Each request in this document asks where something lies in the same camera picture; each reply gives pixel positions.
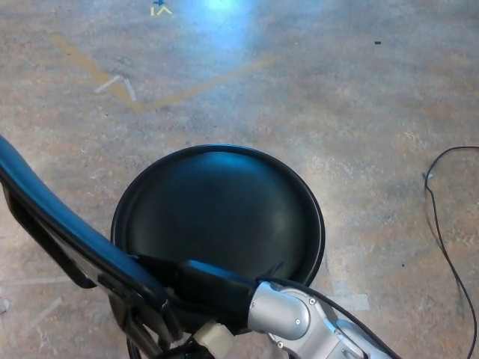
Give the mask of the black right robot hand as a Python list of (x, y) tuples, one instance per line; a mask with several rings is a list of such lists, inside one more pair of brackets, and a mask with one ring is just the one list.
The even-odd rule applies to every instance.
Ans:
[(250, 331), (248, 313), (257, 280), (196, 260), (176, 263), (145, 255), (133, 259), (168, 290), (186, 333), (210, 321), (225, 325), (234, 336)]

